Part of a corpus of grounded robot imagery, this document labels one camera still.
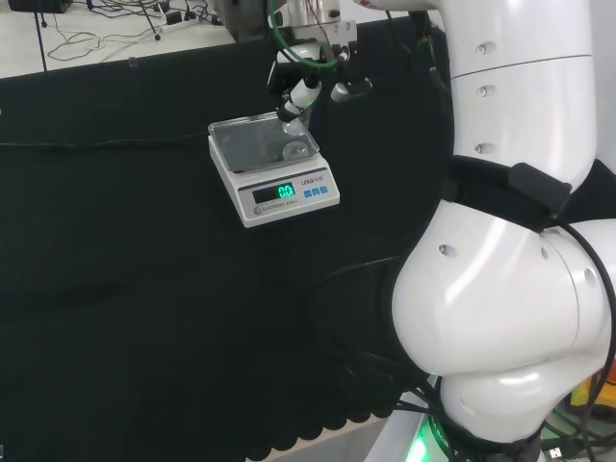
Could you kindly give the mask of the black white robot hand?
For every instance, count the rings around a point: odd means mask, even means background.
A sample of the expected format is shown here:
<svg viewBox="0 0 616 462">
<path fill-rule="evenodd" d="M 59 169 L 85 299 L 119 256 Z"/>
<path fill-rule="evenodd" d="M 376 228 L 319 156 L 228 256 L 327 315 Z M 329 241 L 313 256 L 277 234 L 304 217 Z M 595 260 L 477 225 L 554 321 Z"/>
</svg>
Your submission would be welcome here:
<svg viewBox="0 0 616 462">
<path fill-rule="evenodd" d="M 312 64 L 325 64 L 327 58 L 323 42 L 304 41 L 281 50 L 272 63 L 267 88 L 278 103 L 276 114 L 285 123 L 303 117 L 317 102 L 322 90 L 320 71 L 303 64 L 302 58 Z"/>
</svg>

